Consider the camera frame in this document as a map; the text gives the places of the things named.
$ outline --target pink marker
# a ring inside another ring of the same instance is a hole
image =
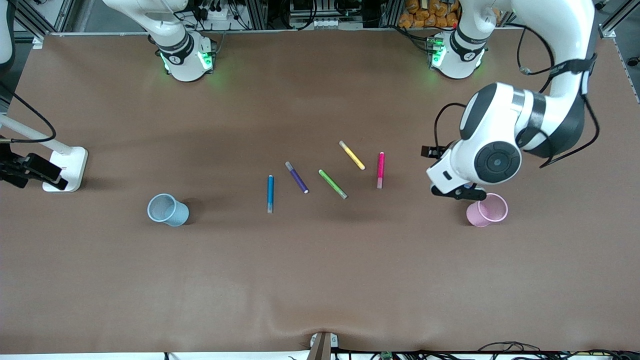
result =
[[[385,178],[385,153],[378,155],[378,188],[382,189],[382,179]]]

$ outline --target black circular joint cover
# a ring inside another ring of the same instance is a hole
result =
[[[520,167],[518,148],[507,142],[483,146],[474,162],[478,177],[487,183],[499,183],[514,176]]]

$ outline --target brown table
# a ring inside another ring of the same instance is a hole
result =
[[[477,229],[468,203],[430,195],[420,146],[444,104],[544,82],[518,72],[519,36],[496,31],[453,81],[391,31],[229,35],[196,83],[166,76],[145,37],[46,38],[17,91],[89,160],[73,194],[0,187],[0,352],[296,350],[320,330],[367,350],[640,348],[640,109],[611,41],[589,93],[601,139],[543,170],[526,155],[490,189],[506,221]],[[546,57],[527,36],[523,62]],[[16,102],[10,115],[45,131]],[[442,142],[460,115],[443,117]],[[189,204],[189,225],[147,218],[161,192]]]

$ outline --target pink cup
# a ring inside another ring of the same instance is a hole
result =
[[[498,194],[488,193],[486,199],[476,201],[467,208],[467,219],[473,226],[485,227],[507,217],[509,207]]]

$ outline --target green marker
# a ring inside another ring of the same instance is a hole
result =
[[[346,199],[348,197],[348,195],[342,191],[342,189],[340,189],[340,187],[338,186],[338,184],[335,183],[335,181],[333,181],[332,178],[329,177],[329,175],[326,174],[326,172],[324,172],[322,169],[318,170],[318,174],[320,174],[320,176],[322,176],[322,178],[329,184],[331,185],[331,187],[335,190],[335,192],[337,192],[340,197],[342,197],[342,200]]]

